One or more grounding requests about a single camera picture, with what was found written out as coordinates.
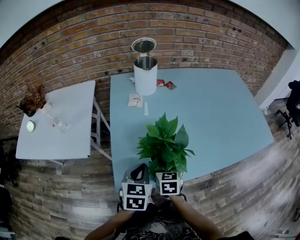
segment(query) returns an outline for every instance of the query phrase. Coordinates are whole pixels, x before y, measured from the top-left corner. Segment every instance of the kettle lid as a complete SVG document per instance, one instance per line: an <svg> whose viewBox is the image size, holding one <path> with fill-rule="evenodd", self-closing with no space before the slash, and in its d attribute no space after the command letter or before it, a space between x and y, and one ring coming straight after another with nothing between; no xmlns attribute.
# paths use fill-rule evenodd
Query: kettle lid
<svg viewBox="0 0 300 240"><path fill-rule="evenodd" d="M133 51L138 53L148 53L156 47L156 41L149 37L139 38L131 45Z"/></svg>

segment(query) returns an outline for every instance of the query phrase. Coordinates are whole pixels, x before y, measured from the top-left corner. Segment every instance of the wooden floor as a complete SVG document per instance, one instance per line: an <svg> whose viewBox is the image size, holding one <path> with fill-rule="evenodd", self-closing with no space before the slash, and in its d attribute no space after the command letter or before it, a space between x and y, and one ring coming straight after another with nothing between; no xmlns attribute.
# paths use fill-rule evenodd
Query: wooden floor
<svg viewBox="0 0 300 240"><path fill-rule="evenodd" d="M257 240L271 239L275 229L289 225L299 201L300 134L293 126L289 140L286 126L279 129L283 118L274 114L278 108L284 109L285 103L274 102L266 117L275 139L271 146L184 183L188 201L227 236L247 230ZM11 225L18 238L82 240L116 213L118 195L108 159L93 152L90 159L64 163L24 161L19 187L7 184L14 203Z"/></svg>

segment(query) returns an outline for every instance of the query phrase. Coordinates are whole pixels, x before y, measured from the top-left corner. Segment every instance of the office chair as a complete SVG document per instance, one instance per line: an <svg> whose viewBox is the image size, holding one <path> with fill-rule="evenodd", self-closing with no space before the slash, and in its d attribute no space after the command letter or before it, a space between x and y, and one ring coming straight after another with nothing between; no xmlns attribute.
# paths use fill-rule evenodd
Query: office chair
<svg viewBox="0 0 300 240"><path fill-rule="evenodd" d="M286 102L286 108L289 111L289 115L286 112L282 112L281 110L278 110L277 114L280 113L285 118L285 121L280 124L279 127L281 128L285 123L287 123L287 127L289 129L289 134L287 135L287 137L292 139L292 123L295 123L297 127L300 126L300 82L290 82L289 88L292 90L291 95Z"/></svg>

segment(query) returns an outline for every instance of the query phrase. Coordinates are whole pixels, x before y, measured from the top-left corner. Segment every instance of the red packet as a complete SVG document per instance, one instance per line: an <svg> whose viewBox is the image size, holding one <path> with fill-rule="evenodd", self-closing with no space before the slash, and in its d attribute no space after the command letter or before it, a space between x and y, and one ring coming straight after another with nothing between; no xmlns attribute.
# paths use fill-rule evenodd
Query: red packet
<svg viewBox="0 0 300 240"><path fill-rule="evenodd" d="M158 79L156 85L158 87L163 87L165 85L165 81L163 79Z"/></svg>
<svg viewBox="0 0 300 240"><path fill-rule="evenodd" d="M172 83L171 81L167 82L167 83L165 84L165 86L166 86L168 89L170 89L170 90L173 90L173 89L177 88L177 86L176 86L174 83Z"/></svg>

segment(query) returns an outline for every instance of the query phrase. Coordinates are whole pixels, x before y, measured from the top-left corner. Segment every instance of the person's arm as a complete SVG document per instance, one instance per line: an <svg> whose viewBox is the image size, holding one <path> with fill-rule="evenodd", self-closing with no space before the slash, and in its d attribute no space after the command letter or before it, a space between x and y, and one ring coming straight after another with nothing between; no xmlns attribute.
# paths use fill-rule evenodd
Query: person's arm
<svg viewBox="0 0 300 240"><path fill-rule="evenodd" d="M113 234L115 229L122 227L135 211L122 210L102 226L92 231L84 240L101 240Z"/></svg>
<svg viewBox="0 0 300 240"><path fill-rule="evenodd" d="M183 197L178 195L170 195L169 197L182 218L200 238L203 240L217 240L224 237L211 221L195 210Z"/></svg>

